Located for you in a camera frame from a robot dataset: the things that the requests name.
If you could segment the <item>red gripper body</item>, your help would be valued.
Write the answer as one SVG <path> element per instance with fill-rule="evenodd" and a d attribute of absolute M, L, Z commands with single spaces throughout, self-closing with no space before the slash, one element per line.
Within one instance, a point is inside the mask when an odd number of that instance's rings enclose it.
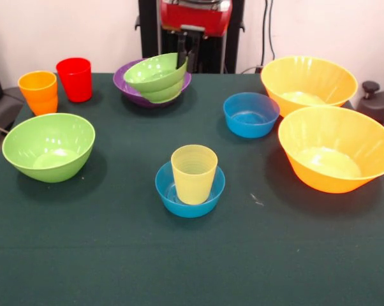
<path fill-rule="evenodd" d="M 198 31 L 222 37 L 232 8 L 232 1 L 160 1 L 161 26 L 169 31 Z"/>

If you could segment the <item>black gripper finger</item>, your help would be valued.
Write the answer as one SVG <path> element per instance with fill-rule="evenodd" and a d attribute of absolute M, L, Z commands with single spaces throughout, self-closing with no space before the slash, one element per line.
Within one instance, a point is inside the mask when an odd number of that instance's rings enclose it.
<path fill-rule="evenodd" d="M 180 68 L 186 62 L 187 52 L 186 52 L 186 37 L 187 32 L 178 33 L 177 41 L 177 67 Z"/>
<path fill-rule="evenodd" d="M 194 73 L 198 66 L 198 53 L 200 48 L 200 33 L 189 33 L 191 37 L 191 48 L 188 53 L 188 72 Z"/>

